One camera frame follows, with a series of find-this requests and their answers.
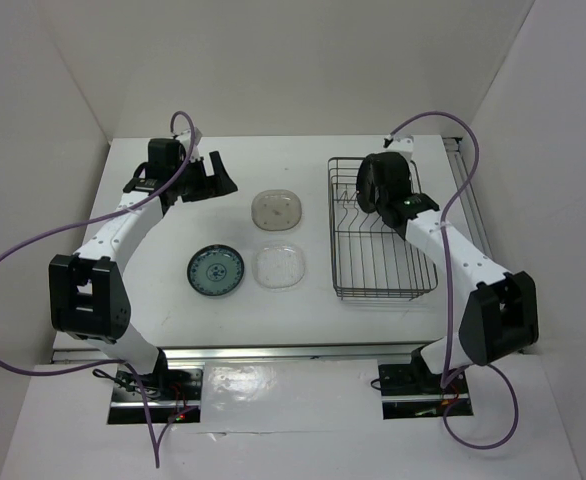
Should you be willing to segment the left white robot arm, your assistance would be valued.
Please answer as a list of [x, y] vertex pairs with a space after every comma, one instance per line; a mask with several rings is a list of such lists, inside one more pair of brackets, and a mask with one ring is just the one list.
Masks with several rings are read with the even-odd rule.
[[147, 159], [123, 188], [115, 211], [71, 255], [56, 255], [48, 267], [51, 323], [112, 360], [136, 370], [134, 385], [149, 399], [169, 390], [164, 351], [132, 325], [123, 273], [147, 234], [177, 202], [198, 202], [237, 192], [219, 152], [207, 169], [197, 143], [185, 136], [153, 138]]

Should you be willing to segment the black round plate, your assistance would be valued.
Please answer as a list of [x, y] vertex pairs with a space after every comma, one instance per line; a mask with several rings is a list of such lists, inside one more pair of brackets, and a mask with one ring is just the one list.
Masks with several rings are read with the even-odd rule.
[[360, 210], [370, 214], [376, 210], [371, 159], [362, 160], [356, 178], [356, 201]]

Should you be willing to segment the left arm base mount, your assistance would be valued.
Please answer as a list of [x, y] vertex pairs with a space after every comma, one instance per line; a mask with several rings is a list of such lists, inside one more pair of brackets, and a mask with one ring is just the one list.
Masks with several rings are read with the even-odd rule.
[[169, 420], [178, 424], [191, 424], [201, 420], [202, 369], [171, 370], [162, 386], [155, 386], [148, 376], [142, 376], [143, 390], [126, 368], [118, 368], [115, 374], [94, 369], [92, 375], [109, 381], [112, 386], [107, 418], [109, 425], [146, 422], [143, 390], [153, 424], [165, 424]]

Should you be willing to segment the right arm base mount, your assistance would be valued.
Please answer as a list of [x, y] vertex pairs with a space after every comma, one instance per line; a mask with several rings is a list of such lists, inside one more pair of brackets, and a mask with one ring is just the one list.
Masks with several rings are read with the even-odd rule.
[[381, 364], [370, 387], [381, 395], [384, 420], [472, 416], [473, 407], [464, 373], [445, 389], [438, 375], [418, 380], [408, 364]]

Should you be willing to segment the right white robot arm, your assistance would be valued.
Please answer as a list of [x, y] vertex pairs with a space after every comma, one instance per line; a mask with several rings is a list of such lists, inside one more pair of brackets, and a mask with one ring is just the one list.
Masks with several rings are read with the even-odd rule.
[[447, 333], [413, 352], [414, 388], [433, 391], [457, 369], [487, 366], [538, 341], [533, 278], [495, 263], [445, 219], [434, 200], [415, 192], [400, 153], [368, 155], [358, 170], [356, 192], [362, 211], [377, 213], [445, 275]]

